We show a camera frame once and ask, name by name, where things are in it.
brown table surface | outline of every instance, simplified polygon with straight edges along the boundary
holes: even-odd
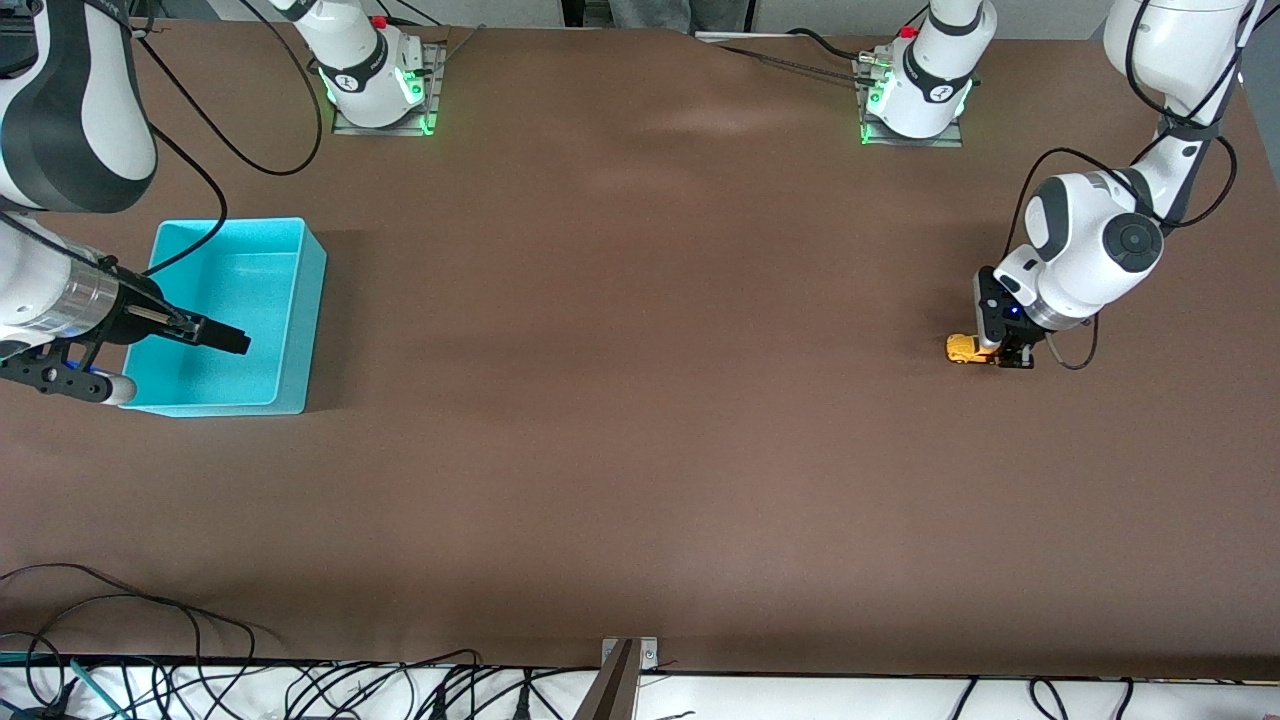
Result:
[[[306,151],[261,27],[163,27],[248,152]],[[997,372],[942,338],[1024,173],[1053,145],[1124,164],[1155,117],[1096,44],[996,42],[982,72],[964,149],[876,147],[838,82],[669,32],[484,29],[435,137],[326,137],[274,179],[140,54],[233,214],[303,217],[329,252],[308,411],[0,387],[0,561],[95,565],[275,656],[571,665],[653,634],[677,669],[1280,678],[1280,193],[1247,99],[1234,193],[1108,307],[1096,364]],[[164,151],[128,213],[45,222],[141,268],[160,220],[214,208]],[[0,591],[20,625],[96,588]],[[54,638],[189,653],[184,623],[104,603]]]

yellow object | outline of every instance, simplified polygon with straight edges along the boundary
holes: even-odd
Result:
[[[995,350],[987,350],[978,342],[978,336],[975,334],[952,334],[947,336],[947,360],[952,363],[969,364],[988,364],[991,363],[991,356],[995,355]]]

power cord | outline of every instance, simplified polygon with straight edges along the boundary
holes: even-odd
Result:
[[[182,160],[187,163],[187,165],[189,165],[192,170],[196,170],[196,174],[200,176],[200,179],[205,181],[205,184],[207,184],[209,188],[214,191],[214,195],[218,197],[218,220],[214,222],[214,227],[209,228],[209,231],[205,232],[205,234],[201,236],[200,240],[192,242],[183,250],[175,252],[169,259],[156,263],[151,268],[147,268],[142,273],[146,277],[151,277],[159,273],[160,270],[164,270],[165,268],[172,268],[173,265],[191,256],[192,252],[207,245],[209,241],[214,240],[214,236],[218,234],[218,231],[223,229],[223,225],[227,224],[227,217],[228,217],[227,195],[223,193],[223,188],[218,184],[218,181],[214,179],[214,176],[209,174],[209,172],[205,170],[205,168],[202,168],[200,163],[196,161],[195,158],[188,155],[187,151],[183,150],[177,142],[174,142],[174,140],[169,137],[164,131],[161,131],[152,123],[148,124],[151,126],[151,133],[159,137],[160,142],[164,142],[169,147],[169,150],[173,150],[173,152],[178,155],[178,158],[182,158]]]
[[[387,3],[383,3],[383,0],[374,0],[374,3],[376,3],[378,6],[383,10],[383,15],[387,18],[387,23],[388,24],[407,26],[407,27],[422,27],[421,23],[415,23],[412,20],[406,20],[406,19],[397,18],[389,9],[387,9]]]
[[[151,593],[143,592],[143,591],[141,591],[138,588],[134,588],[134,587],[127,584],[127,583],[122,583],[120,580],[116,580],[116,579],[114,579],[114,578],[111,578],[111,577],[109,577],[109,575],[106,575],[106,574],[104,574],[104,573],[101,573],[99,570],[95,570],[95,569],[92,569],[92,568],[90,568],[87,565],[81,565],[78,562],[41,562],[41,564],[35,564],[35,565],[27,565],[27,566],[18,568],[15,570],[10,570],[8,573],[4,573],[3,575],[0,575],[0,583],[4,583],[5,580],[9,580],[9,579],[13,579],[15,577],[24,575],[24,574],[28,574],[28,573],[33,573],[33,571],[37,571],[37,570],[50,570],[50,569],[76,570],[77,573],[87,575],[87,577],[90,577],[90,578],[92,578],[92,579],[95,579],[95,580],[97,580],[97,582],[100,582],[100,583],[102,583],[102,584],[105,584],[105,585],[115,589],[115,591],[120,591],[120,592],[109,593],[109,594],[101,594],[101,596],[90,597],[87,600],[82,600],[82,601],[79,601],[79,602],[77,602],[77,603],[74,603],[74,605],[64,609],[63,611],[60,611],[58,615],[55,615],[51,620],[49,620],[36,633],[20,633],[20,634],[24,634],[24,635],[28,635],[28,637],[32,638],[32,642],[31,642],[29,647],[27,648],[27,675],[28,675],[27,676],[27,682],[28,682],[28,689],[33,689],[33,682],[32,682],[32,678],[31,678],[31,656],[36,652],[36,650],[37,650],[37,647],[40,647],[40,644],[46,644],[47,647],[52,647],[49,643],[46,635],[52,630],[52,628],[59,621],[61,621],[67,615],[74,612],[76,610],[79,610],[79,609],[84,607],[87,605],[91,605],[93,602],[100,602],[100,601],[104,601],[104,600],[115,600],[115,598],[129,597],[129,598],[142,600],[142,601],[146,601],[146,602],[150,602],[150,603],[154,603],[154,605],[160,605],[163,607],[170,607],[170,609],[178,610],[179,612],[182,612],[187,618],[188,623],[191,623],[192,633],[195,635],[195,646],[196,647],[195,647],[195,655],[193,655],[193,657],[195,657],[195,665],[196,665],[196,674],[197,674],[197,676],[200,679],[200,684],[204,687],[205,692],[209,693],[209,697],[212,700],[212,706],[210,707],[210,711],[209,711],[210,715],[215,710],[221,708],[224,712],[227,712],[234,720],[244,720],[242,716],[237,715],[234,711],[232,711],[229,707],[227,707],[224,705],[223,700],[227,697],[227,693],[230,692],[232,687],[234,687],[236,682],[238,682],[239,678],[242,678],[244,675],[244,673],[248,669],[248,665],[241,667],[241,670],[237,674],[233,675],[232,683],[228,684],[220,693],[215,692],[214,688],[209,684],[209,678],[205,675],[205,671],[204,671],[202,632],[200,629],[200,621],[198,621],[197,616],[204,618],[206,620],[223,623],[225,625],[230,625],[230,626],[237,628],[241,632],[243,632],[247,635],[247,638],[248,638],[248,653],[246,655],[246,662],[252,662],[253,661],[255,651],[257,648],[257,633],[253,630],[253,628],[251,628],[246,623],[242,623],[239,620],[234,620],[232,618],[228,618],[228,616],[218,614],[218,612],[212,612],[212,611],[209,611],[209,610],[202,610],[200,607],[196,607],[196,606],[192,606],[192,605],[187,605],[187,603],[183,603],[183,602],[179,602],[177,600],[172,600],[172,598],[168,598],[168,597],[164,597],[164,596],[157,596],[157,594],[151,594]],[[61,662],[61,656],[60,655],[55,655],[55,661],[58,662],[59,676],[61,678],[64,675],[64,666],[63,666],[63,662]],[[37,693],[32,693],[32,694],[37,698],[37,701],[42,702],[42,698],[40,698],[40,696]]]
[[[558,667],[556,670],[548,670],[547,673],[543,673],[540,675],[534,675],[531,678],[531,680],[541,680],[544,678],[550,678],[553,675],[563,675],[564,673],[582,673],[582,671],[591,671],[591,670],[599,670],[599,667]],[[504,689],[498,691],[497,693],[493,694],[493,697],[490,697],[489,700],[486,700],[483,703],[480,703],[479,707],[472,708],[471,714],[467,715],[467,720],[476,720],[476,715],[479,715],[480,712],[483,712],[486,707],[489,707],[494,702],[498,702],[499,700],[502,700],[508,693],[518,691],[524,684],[525,684],[525,680],[520,680],[518,683],[516,683],[513,685],[509,685],[509,687],[507,687]]]
[[[739,55],[745,55],[748,58],[755,58],[756,60],[760,60],[763,63],[769,63],[769,64],[780,65],[780,67],[783,67],[783,68],[791,68],[791,69],[795,69],[795,70],[800,70],[800,72],[805,72],[805,73],[812,73],[812,74],[815,74],[815,76],[829,77],[829,78],[833,78],[833,79],[840,79],[840,81],[850,82],[850,83],[854,83],[854,85],[874,85],[876,83],[876,81],[873,81],[872,78],[863,78],[863,77],[858,77],[858,76],[851,76],[849,73],[837,73],[836,70],[828,70],[826,68],[815,68],[813,65],[806,65],[804,63],[796,63],[794,60],[785,60],[782,58],[774,58],[773,55],[765,55],[763,53],[756,53],[754,50],[746,50],[746,49],[742,49],[742,47],[732,47],[730,45],[719,45],[719,44],[717,44],[717,47],[719,47],[721,50],[727,50],[730,53],[736,53]]]
[[[201,108],[200,102],[197,102],[196,99],[192,97],[192,95],[187,90],[187,87],[182,83],[180,79],[178,79],[178,76],[175,76],[173,73],[173,70],[169,68],[169,64],[165,63],[164,59],[160,56],[160,54],[156,53],[155,47],[152,47],[151,44],[147,42],[146,36],[140,37],[138,38],[138,44],[142,46],[142,49],[146,51],[146,54],[151,56],[151,59],[155,61],[156,67],[160,68],[160,72],[164,73],[164,76],[169,79],[169,82],[174,86],[174,88],[178,90],[178,92],[187,101],[187,104],[191,105],[191,109],[195,110],[197,115],[200,115],[200,119],[204,120],[206,126],[209,126],[209,129],[211,129],[214,132],[214,135],[218,136],[218,140],[220,140],[221,143],[228,150],[230,150],[232,154],[236,155],[242,163],[244,163],[250,168],[253,168],[255,170],[257,170],[257,172],[260,172],[262,174],[271,176],[271,177],[294,176],[294,174],[298,174],[302,170],[307,169],[307,167],[311,165],[311,163],[315,160],[316,155],[320,152],[320,142],[324,138],[324,115],[323,115],[323,113],[320,110],[320,97],[316,95],[315,87],[311,85],[311,79],[310,79],[310,77],[307,74],[306,67],[302,64],[301,60],[298,60],[298,56],[293,53],[293,49],[289,47],[289,44],[284,40],[284,37],[280,35],[280,32],[278,29],[275,29],[275,27],[270,22],[268,22],[268,19],[265,17],[262,17],[262,14],[259,13],[256,8],[253,8],[253,5],[251,5],[250,3],[247,3],[247,0],[239,0],[239,3],[246,9],[248,9],[253,14],[253,17],[257,18],[259,22],[261,22],[264,27],[266,27],[268,31],[271,32],[271,35],[275,37],[276,42],[279,42],[280,47],[284,47],[284,51],[289,56],[289,61],[293,64],[294,69],[298,72],[298,77],[302,78],[302,82],[303,82],[303,85],[307,88],[307,96],[311,99],[311,109],[312,109],[312,111],[315,114],[315,128],[316,128],[315,129],[315,140],[312,141],[311,150],[307,152],[306,158],[301,163],[298,163],[297,165],[294,165],[292,168],[287,168],[287,169],[283,169],[283,170],[278,170],[278,169],[274,169],[274,168],[268,168],[268,167],[262,165],[261,163],[257,163],[256,160],[253,160],[248,155],[246,155],[239,147],[236,146],[234,142],[232,142],[232,140],[229,137],[227,137],[227,133],[224,133],[223,129],[220,127],[218,127],[218,123],[215,123],[214,119],[209,117],[209,113],[206,113],[205,109]]]
[[[803,35],[805,37],[812,37],[818,45],[822,45],[822,49],[826,50],[827,53],[831,53],[837,58],[858,61],[858,53],[849,53],[846,50],[841,50],[840,47],[836,47],[835,45],[827,42],[826,37],[818,35],[817,32],[806,27],[791,28],[787,31],[787,35]]]
[[[411,12],[411,13],[413,13],[413,14],[424,18],[426,22],[429,22],[429,23],[431,23],[431,24],[434,24],[436,27],[440,27],[443,24],[443,23],[440,23],[440,20],[433,18],[431,15],[428,15],[422,10],[419,10],[413,5],[410,5],[408,3],[406,3],[404,0],[396,0],[396,1],[399,3],[401,5],[403,5],[408,12]]]
[[[520,697],[516,700],[516,711],[511,720],[534,720],[529,714],[529,691],[534,687],[534,671],[525,669],[525,682],[520,684]]]
[[[1068,363],[1062,360],[1062,354],[1057,351],[1057,345],[1053,342],[1053,333],[1044,336],[1044,343],[1048,345],[1048,351],[1053,354],[1053,360],[1057,361],[1059,366],[1064,370],[1079,372],[1093,364],[1093,357],[1098,354],[1098,325],[1101,324],[1098,319],[1102,318],[1102,311],[1098,310],[1092,318],[1084,320],[1082,324],[1093,325],[1093,340],[1089,341],[1089,354],[1085,355],[1084,360],[1078,364]]]
[[[924,15],[924,13],[928,13],[928,12],[929,12],[929,4],[925,3],[923,8],[920,8],[919,10],[915,12],[914,15],[911,15],[911,19],[906,20],[905,23],[902,23],[902,27],[906,27],[906,26],[910,26],[910,24],[915,24],[915,20],[920,19]]]
[[[969,684],[964,687],[964,692],[960,693],[960,700],[956,701],[955,710],[951,711],[950,720],[960,720],[960,715],[964,712],[964,706],[969,702],[969,696],[973,694],[973,689],[978,687],[978,675],[972,675],[969,678]]]
[[[1124,696],[1121,696],[1120,698],[1120,705],[1116,707],[1115,715],[1112,715],[1112,720],[1124,720],[1124,714],[1126,710],[1129,710],[1129,701],[1133,700],[1133,678],[1121,678],[1121,682],[1125,685]],[[1050,710],[1041,703],[1039,696],[1037,694],[1037,688],[1039,685],[1044,685],[1046,688],[1048,688],[1050,696],[1052,696],[1053,698],[1053,705],[1057,706],[1057,712],[1059,712],[1057,715],[1050,712]],[[1051,680],[1046,680],[1043,678],[1036,678],[1030,680],[1027,684],[1027,693],[1032,698],[1032,705],[1034,705],[1036,710],[1038,710],[1039,714],[1044,716],[1044,720],[1070,720],[1066,715],[1066,705],[1062,702],[1062,696],[1057,693],[1057,688],[1053,687],[1053,683]]]

green led light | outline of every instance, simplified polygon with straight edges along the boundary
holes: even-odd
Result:
[[[329,85],[329,78],[324,77],[324,74],[321,73],[320,74],[320,81],[324,82],[324,95],[325,95],[325,97],[329,99],[329,104],[330,105],[337,105],[338,100],[334,99],[334,96],[333,96],[333,86]]]
[[[961,94],[961,95],[960,95],[960,104],[959,104],[959,105],[956,105],[956,114],[955,114],[955,117],[956,117],[956,118],[959,118],[959,117],[960,117],[960,114],[961,114],[961,113],[964,113],[964,102],[965,102],[965,100],[968,100],[968,99],[969,99],[969,92],[970,92],[972,90],[973,90],[973,83],[969,83],[969,85],[968,85],[968,86],[966,86],[966,87],[964,88],[964,94]]]
[[[417,92],[408,86],[408,81],[404,79],[406,73],[396,73],[396,82],[401,83],[401,91],[404,94],[404,100],[410,102],[417,102]]]

metal plate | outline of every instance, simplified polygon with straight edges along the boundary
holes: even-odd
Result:
[[[864,63],[851,63],[854,74],[860,78],[872,78],[870,65]],[[884,124],[883,120],[867,111],[867,99],[870,88],[865,85],[858,86],[858,122],[861,126],[863,145],[904,145],[908,147],[960,147],[964,145],[960,135],[960,118],[951,120],[942,135],[927,140],[904,137]]]
[[[622,638],[604,638],[600,644],[600,665],[609,659],[613,646]],[[653,670],[658,666],[658,638],[640,638],[640,669]]]
[[[422,69],[426,70],[426,76],[422,78],[422,91],[426,94],[426,100],[410,110],[398,123],[384,128],[362,128],[352,124],[351,120],[335,109],[333,114],[333,133],[396,137],[435,135],[435,120],[440,111],[440,88],[444,86],[445,58],[448,58],[448,53],[444,44],[422,44]]]

